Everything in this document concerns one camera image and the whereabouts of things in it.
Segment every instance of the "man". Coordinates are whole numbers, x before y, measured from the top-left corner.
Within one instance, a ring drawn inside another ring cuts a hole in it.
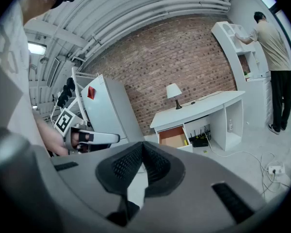
[[[0,20],[0,127],[26,137],[33,145],[67,155],[61,135],[32,111],[29,94],[29,51],[23,25],[64,0],[17,0]],[[72,145],[79,136],[72,137]]]
[[[291,110],[291,68],[288,53],[280,33],[266,21],[266,16],[262,12],[255,12],[254,19],[258,25],[249,38],[241,38],[237,33],[235,36],[245,44],[259,41],[264,50],[268,69],[271,71],[274,111],[273,124],[269,124],[268,129],[279,134],[280,130],[286,129]],[[282,97],[285,103],[283,112]]]

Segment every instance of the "white cable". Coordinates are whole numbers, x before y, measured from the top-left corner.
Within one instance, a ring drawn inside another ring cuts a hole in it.
[[[209,147],[210,147],[211,151],[212,151],[214,154],[216,154],[216,155],[218,155],[218,156],[220,156],[220,157],[230,157],[230,156],[232,156],[232,155],[234,155],[234,154],[236,154],[236,153],[244,152],[244,153],[248,153],[248,154],[250,154],[251,156],[253,156],[254,158],[257,159],[257,161],[260,163],[260,168],[261,168],[261,172],[262,172],[262,189],[263,189],[263,193],[262,193],[262,194],[264,194],[264,199],[265,199],[265,192],[266,192],[267,190],[269,190],[269,191],[271,191],[271,192],[277,192],[277,191],[279,190],[281,184],[284,185],[284,186],[286,186],[286,187],[289,187],[289,186],[286,185],[286,184],[283,184],[283,183],[281,183],[281,182],[279,182],[279,181],[275,181],[275,175],[274,175],[274,178],[273,178],[273,180],[272,180],[272,179],[270,178],[268,172],[267,172],[267,167],[268,167],[268,165],[269,165],[269,164],[274,160],[274,158],[275,158],[275,155],[274,155],[273,153],[271,153],[271,152],[264,152],[264,153],[262,153],[261,160],[259,160],[256,156],[254,156],[253,154],[251,154],[251,153],[249,153],[249,152],[247,152],[247,151],[239,151],[239,152],[235,152],[235,153],[232,153],[232,154],[230,154],[230,155],[226,155],[226,156],[219,155],[219,154],[217,154],[215,151],[213,151],[212,146],[211,146],[211,144],[210,144],[210,141],[208,140],[207,134],[206,134],[206,133],[204,133],[204,134],[205,134],[206,139],[207,139],[207,141],[208,141],[208,143],[209,143]],[[266,165],[265,168],[264,168],[263,165],[262,165],[262,159],[263,159],[263,154],[265,154],[265,153],[269,153],[269,154],[271,154],[271,155],[273,156],[273,158],[272,158],[272,160],[271,160],[269,163],[267,163],[267,165]],[[267,185],[264,183],[264,173],[265,173],[265,172],[266,172],[266,174],[267,174],[268,179],[271,181],[271,184],[270,184],[269,186],[267,186]],[[279,183],[279,187],[276,189],[276,191],[273,191],[273,190],[270,189],[270,186],[271,186],[273,183]]]

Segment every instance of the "red label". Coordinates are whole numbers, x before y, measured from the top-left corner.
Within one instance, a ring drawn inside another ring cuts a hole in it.
[[[94,100],[94,96],[95,96],[95,89],[89,86],[88,92],[87,92],[87,97]]]

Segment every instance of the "robotic arm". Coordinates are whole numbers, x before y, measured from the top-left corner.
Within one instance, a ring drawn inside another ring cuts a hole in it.
[[[120,141],[118,134],[94,132],[90,122],[84,121],[66,108],[63,109],[55,122],[55,129],[63,137],[69,154],[80,153],[83,146],[88,146],[90,151],[92,145],[107,145],[106,148],[108,148],[110,144]],[[79,144],[76,149],[71,145],[73,133],[79,133]]]

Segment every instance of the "table lamp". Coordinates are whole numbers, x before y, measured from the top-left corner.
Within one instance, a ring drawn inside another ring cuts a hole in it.
[[[178,96],[180,95],[182,92],[180,91],[179,87],[175,84],[175,83],[172,83],[170,84],[169,86],[166,87],[166,90],[167,90],[167,98],[173,98],[175,96]],[[176,110],[177,109],[181,109],[182,106],[180,106],[178,100],[176,99]]]

